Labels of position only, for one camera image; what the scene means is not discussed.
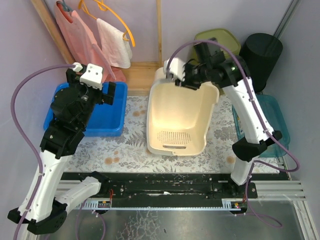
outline red wire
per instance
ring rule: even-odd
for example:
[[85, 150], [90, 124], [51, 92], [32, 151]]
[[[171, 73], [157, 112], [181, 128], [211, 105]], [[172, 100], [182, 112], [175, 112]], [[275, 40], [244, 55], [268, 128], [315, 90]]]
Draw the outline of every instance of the red wire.
[[110, 204], [111, 204], [112, 196], [114, 195], [114, 190], [113, 189], [109, 190], [109, 193], [110, 193]]

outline cream plastic basket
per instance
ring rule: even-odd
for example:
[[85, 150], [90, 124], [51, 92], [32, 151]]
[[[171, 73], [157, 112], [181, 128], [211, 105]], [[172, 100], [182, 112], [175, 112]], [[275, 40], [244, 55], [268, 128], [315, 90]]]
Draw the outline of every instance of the cream plastic basket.
[[155, 73], [147, 109], [147, 147], [153, 154], [194, 156], [206, 147], [206, 135], [219, 90], [204, 83], [200, 89], [177, 87], [163, 67]]

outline floral tablecloth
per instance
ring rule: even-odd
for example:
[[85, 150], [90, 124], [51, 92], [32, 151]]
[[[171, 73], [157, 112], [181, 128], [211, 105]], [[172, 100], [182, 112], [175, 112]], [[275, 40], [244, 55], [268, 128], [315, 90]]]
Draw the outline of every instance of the floral tablecloth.
[[[140, 172], [140, 173], [230, 173], [237, 141], [232, 103], [222, 95], [214, 108], [207, 133], [207, 145], [197, 156], [162, 156], [147, 149], [147, 96], [129, 96], [123, 133], [119, 137], [85, 137], [66, 167], [66, 172]], [[263, 158], [277, 165], [276, 158]], [[257, 164], [254, 173], [276, 173]]]

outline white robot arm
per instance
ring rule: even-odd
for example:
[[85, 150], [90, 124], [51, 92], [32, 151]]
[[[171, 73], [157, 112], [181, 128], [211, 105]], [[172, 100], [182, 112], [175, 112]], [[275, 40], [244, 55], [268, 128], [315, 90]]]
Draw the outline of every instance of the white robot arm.
[[[185, 87], [192, 90], [200, 88], [204, 82], [212, 82], [223, 89], [225, 94], [231, 100], [241, 122], [245, 137], [232, 145], [233, 152], [236, 155], [234, 169], [231, 173], [231, 179], [239, 186], [247, 181], [250, 168], [253, 164], [253, 158], [263, 153], [269, 145], [274, 142], [269, 138], [263, 129], [263, 126], [255, 112], [248, 94], [245, 82], [239, 73], [238, 67], [232, 60], [226, 60], [223, 52], [216, 48], [213, 50], [214, 55], [208, 55], [212, 52], [204, 46], [206, 43], [195, 45], [198, 58], [201, 61], [199, 65], [192, 65], [189, 62], [184, 62], [179, 58], [173, 58], [170, 63], [169, 71], [167, 72], [168, 61], [164, 63], [164, 73], [167, 78], [172, 78], [175, 85]], [[238, 58], [242, 67], [249, 76], [249, 71], [246, 63], [242, 58]], [[247, 77], [250, 91], [254, 92], [252, 79]], [[256, 106], [263, 122], [269, 133], [279, 140], [282, 137], [280, 131], [274, 131], [268, 123], [257, 98], [254, 96], [253, 101], [256, 101]]]
[[[69, 87], [61, 89], [51, 104], [53, 119], [45, 131], [40, 147], [43, 174], [34, 197], [39, 177], [39, 166], [30, 190], [20, 207], [11, 210], [8, 218], [15, 223], [23, 220], [28, 231], [35, 235], [54, 233], [64, 223], [67, 214], [87, 198], [105, 194], [109, 181], [98, 172], [92, 172], [77, 186], [55, 197], [58, 184], [71, 156], [86, 130], [96, 104], [113, 104], [116, 84], [110, 82], [108, 93], [103, 93], [103, 68], [75, 62], [66, 72]], [[27, 205], [33, 198], [31, 206]]]

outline pink towel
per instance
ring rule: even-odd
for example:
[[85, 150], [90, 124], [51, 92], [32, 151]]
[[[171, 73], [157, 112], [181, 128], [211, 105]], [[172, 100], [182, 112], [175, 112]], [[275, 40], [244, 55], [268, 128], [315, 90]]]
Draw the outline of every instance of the pink towel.
[[62, 5], [57, 3], [54, 6], [55, 19], [60, 27], [66, 44], [76, 62], [82, 64], [96, 64], [103, 67], [103, 81], [125, 82], [126, 77], [123, 72], [111, 67], [99, 48], [94, 34], [82, 21], [76, 11], [65, 12]]

